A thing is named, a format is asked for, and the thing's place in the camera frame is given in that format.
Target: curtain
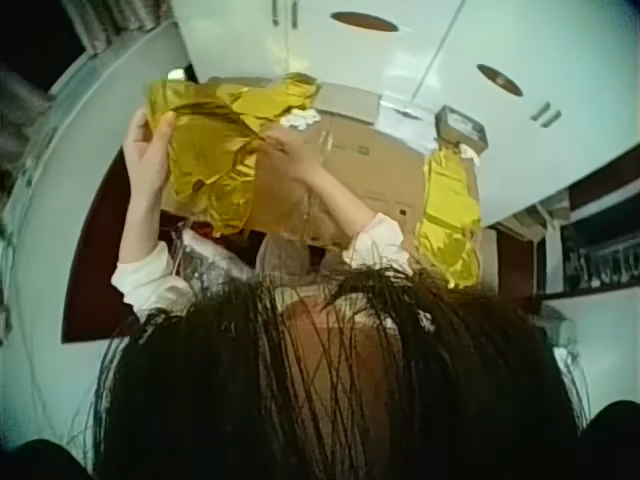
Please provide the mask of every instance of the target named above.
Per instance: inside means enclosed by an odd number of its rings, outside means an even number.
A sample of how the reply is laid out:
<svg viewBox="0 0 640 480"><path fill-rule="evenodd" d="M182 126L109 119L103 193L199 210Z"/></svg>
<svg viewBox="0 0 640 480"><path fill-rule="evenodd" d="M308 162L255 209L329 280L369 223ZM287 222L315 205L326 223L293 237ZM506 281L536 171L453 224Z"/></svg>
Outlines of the curtain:
<svg viewBox="0 0 640 480"><path fill-rule="evenodd" d="M53 98L0 64L0 172L17 173L29 141L26 132Z"/></svg>
<svg viewBox="0 0 640 480"><path fill-rule="evenodd" d="M151 30L171 17L169 0L62 0L62 6L91 55L122 32Z"/></svg>

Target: hand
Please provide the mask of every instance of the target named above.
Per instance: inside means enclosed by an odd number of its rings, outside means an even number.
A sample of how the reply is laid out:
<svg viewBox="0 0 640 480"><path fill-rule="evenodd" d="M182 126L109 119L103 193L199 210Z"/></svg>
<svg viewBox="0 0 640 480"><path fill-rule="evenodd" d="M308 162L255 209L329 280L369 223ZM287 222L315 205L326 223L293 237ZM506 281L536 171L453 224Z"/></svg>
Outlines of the hand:
<svg viewBox="0 0 640 480"><path fill-rule="evenodd" d="M307 182L320 165L317 153L305 145L304 137L281 125L274 125L258 145L258 162L269 162L280 173Z"/></svg>
<svg viewBox="0 0 640 480"><path fill-rule="evenodd" d="M133 115L122 145L131 185L130 203L160 202L169 172L168 149L175 118L174 112L166 113L152 136L144 109L138 109Z"/></svg>

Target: oval hole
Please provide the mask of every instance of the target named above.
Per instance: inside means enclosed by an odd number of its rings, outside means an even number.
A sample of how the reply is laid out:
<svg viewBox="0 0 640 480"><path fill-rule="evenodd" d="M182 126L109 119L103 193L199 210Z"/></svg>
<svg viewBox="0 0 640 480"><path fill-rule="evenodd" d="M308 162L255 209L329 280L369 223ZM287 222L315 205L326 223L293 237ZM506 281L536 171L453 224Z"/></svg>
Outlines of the oval hole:
<svg viewBox="0 0 640 480"><path fill-rule="evenodd" d="M331 14L336 22L344 23L352 27L366 28L376 32L397 32L398 26L384 18L360 12L333 12Z"/></svg>
<svg viewBox="0 0 640 480"><path fill-rule="evenodd" d="M516 97L522 96L522 90L516 84L516 82L511 80L499 70L496 70L489 65L483 64L478 65L478 70L480 70L480 73L482 73L490 82L492 82L494 85L497 85L505 92L508 92L511 95L515 95Z"/></svg>

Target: package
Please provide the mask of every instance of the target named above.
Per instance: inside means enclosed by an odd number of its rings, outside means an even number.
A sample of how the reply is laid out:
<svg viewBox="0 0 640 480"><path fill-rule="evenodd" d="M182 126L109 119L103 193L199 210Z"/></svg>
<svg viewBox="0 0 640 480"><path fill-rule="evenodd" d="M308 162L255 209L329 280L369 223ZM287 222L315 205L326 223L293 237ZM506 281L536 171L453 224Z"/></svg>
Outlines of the package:
<svg viewBox="0 0 640 480"><path fill-rule="evenodd" d="M425 159L424 218L416 228L416 245L419 255L450 287L472 286L480 280L476 252L480 207L469 188L469 163L451 146L441 146Z"/></svg>
<svg viewBox="0 0 640 480"><path fill-rule="evenodd" d="M176 113L170 156L172 211L210 222L218 233L242 229L251 211L255 145L267 123L308 108L315 81L290 74L265 87L185 81L154 82L148 94L152 129Z"/></svg>
<svg viewBox="0 0 640 480"><path fill-rule="evenodd" d="M423 156L364 122L328 112L321 115L304 135L321 153L323 167L373 210L397 221L405 235L404 248L415 254L415 226L422 218L425 188ZM316 195L298 182L271 175L275 173L256 166L256 197L247 228L312 245L348 245L350 239Z"/></svg>

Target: white cabinet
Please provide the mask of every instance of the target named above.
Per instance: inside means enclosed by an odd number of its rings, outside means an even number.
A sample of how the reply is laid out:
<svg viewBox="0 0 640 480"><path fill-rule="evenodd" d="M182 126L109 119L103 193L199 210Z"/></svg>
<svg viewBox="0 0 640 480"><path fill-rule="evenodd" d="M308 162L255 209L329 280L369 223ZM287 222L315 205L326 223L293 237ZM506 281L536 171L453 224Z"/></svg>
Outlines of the white cabinet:
<svg viewBox="0 0 640 480"><path fill-rule="evenodd" d="M198 79L286 73L284 0L173 0Z"/></svg>
<svg viewBox="0 0 640 480"><path fill-rule="evenodd" d="M308 73L389 98L416 92L461 0L173 0L200 81L211 76ZM334 20L336 12L397 26L380 32Z"/></svg>
<svg viewBox="0 0 640 480"><path fill-rule="evenodd" d="M467 1L415 101L433 110L450 104L485 125L478 184L486 223L637 143L637 45L635 12L624 0ZM523 96L488 81L478 64L506 74Z"/></svg>
<svg viewBox="0 0 640 480"><path fill-rule="evenodd" d="M402 100L416 91L461 0L288 0L288 69ZM357 12L396 32L338 22Z"/></svg>

